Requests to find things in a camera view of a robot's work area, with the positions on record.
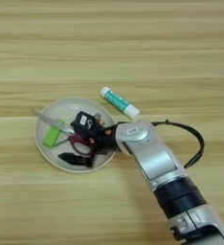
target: plastic item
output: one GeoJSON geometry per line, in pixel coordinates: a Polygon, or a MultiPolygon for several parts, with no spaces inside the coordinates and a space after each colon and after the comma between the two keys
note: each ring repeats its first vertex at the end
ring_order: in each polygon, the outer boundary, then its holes
{"type": "MultiPolygon", "coordinates": [[[[56,121],[63,123],[63,125],[65,124],[65,121],[63,120],[56,119],[56,121]]],[[[43,145],[52,149],[55,146],[56,140],[58,139],[60,133],[61,131],[58,128],[54,126],[50,126],[50,129],[48,130],[47,134],[45,135],[43,139],[43,142],[42,142],[43,145]]]]}
{"type": "Polygon", "coordinates": [[[122,111],[128,118],[135,119],[139,116],[140,110],[134,105],[130,104],[124,98],[115,94],[110,88],[104,87],[101,89],[101,96],[112,103],[120,111],[122,111]]]}

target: black cable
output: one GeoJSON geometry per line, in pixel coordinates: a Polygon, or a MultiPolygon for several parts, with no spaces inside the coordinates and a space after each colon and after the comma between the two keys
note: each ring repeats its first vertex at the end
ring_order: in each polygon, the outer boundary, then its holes
{"type": "Polygon", "coordinates": [[[205,141],[204,141],[204,138],[202,137],[202,135],[195,128],[188,126],[188,125],[185,125],[185,124],[178,123],[178,122],[170,122],[169,120],[165,120],[162,122],[152,122],[152,124],[154,126],[158,126],[158,125],[178,126],[178,127],[181,127],[183,129],[189,131],[193,136],[195,136],[195,138],[198,140],[198,142],[200,144],[200,148],[196,152],[196,154],[188,160],[188,162],[185,164],[185,168],[193,166],[203,156],[204,149],[205,149],[205,141]]]}

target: white bowl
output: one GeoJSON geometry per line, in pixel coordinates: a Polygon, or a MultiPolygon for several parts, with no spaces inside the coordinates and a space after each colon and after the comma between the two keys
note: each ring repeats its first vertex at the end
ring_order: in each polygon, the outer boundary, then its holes
{"type": "MultiPolygon", "coordinates": [[[[69,126],[70,123],[75,119],[77,113],[79,111],[84,111],[90,115],[95,115],[96,113],[101,114],[101,119],[104,122],[105,126],[115,124],[115,121],[109,114],[107,110],[105,110],[99,104],[86,100],[83,98],[67,98],[63,100],[57,100],[49,105],[47,105],[42,113],[53,118],[53,119],[61,119],[66,121],[66,126],[69,126]]],[[[37,119],[34,131],[34,138],[37,148],[43,157],[49,161],[52,165],[66,171],[71,172],[90,172],[97,170],[103,166],[105,166],[114,156],[114,151],[108,151],[106,155],[98,155],[95,164],[92,168],[84,167],[84,166],[75,166],[64,162],[63,160],[58,158],[58,155],[63,152],[73,152],[76,153],[71,147],[70,143],[64,143],[53,149],[50,149],[42,144],[44,136],[48,132],[50,126],[43,122],[41,119],[37,119]]],[[[66,139],[67,136],[64,134],[60,134],[58,137],[58,142],[66,139]]]]}

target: white glue stick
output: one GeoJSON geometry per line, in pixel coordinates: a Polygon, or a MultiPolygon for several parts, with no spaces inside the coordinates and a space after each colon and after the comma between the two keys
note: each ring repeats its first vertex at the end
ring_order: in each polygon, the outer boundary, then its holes
{"type": "Polygon", "coordinates": [[[120,111],[125,113],[127,117],[130,119],[135,119],[139,116],[140,110],[130,104],[128,101],[124,100],[122,97],[118,96],[108,87],[104,87],[101,89],[101,95],[111,102],[115,107],[117,107],[120,111]]]}

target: black object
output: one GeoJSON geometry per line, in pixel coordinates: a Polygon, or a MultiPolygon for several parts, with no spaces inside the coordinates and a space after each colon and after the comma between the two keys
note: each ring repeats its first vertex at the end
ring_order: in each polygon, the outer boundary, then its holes
{"type": "Polygon", "coordinates": [[[58,155],[61,160],[68,164],[86,167],[93,167],[96,156],[97,155],[94,153],[91,155],[91,157],[81,157],[70,152],[64,152],[58,155]]]}
{"type": "Polygon", "coordinates": [[[64,152],[58,155],[60,159],[71,165],[93,167],[98,154],[106,154],[109,149],[118,149],[116,143],[116,129],[118,125],[103,127],[97,118],[99,117],[80,111],[71,123],[75,132],[90,146],[90,157],[64,152]]]}
{"type": "Polygon", "coordinates": [[[165,120],[162,122],[152,122],[152,124],[154,126],[173,125],[173,126],[181,127],[183,129],[189,131],[193,136],[195,136],[195,138],[198,140],[198,142],[200,144],[200,148],[197,151],[197,153],[194,154],[194,156],[188,160],[188,162],[185,164],[185,168],[193,166],[203,156],[204,149],[205,149],[205,141],[204,141],[204,138],[202,137],[201,133],[199,133],[195,128],[188,126],[188,125],[185,125],[185,124],[178,123],[178,122],[170,122],[169,120],[165,120]]]}
{"type": "Polygon", "coordinates": [[[94,116],[83,111],[78,112],[71,126],[82,139],[96,137],[98,129],[101,128],[100,122],[94,116]]]}
{"type": "Polygon", "coordinates": [[[167,218],[206,204],[197,186],[189,177],[178,178],[154,191],[167,218]]]}

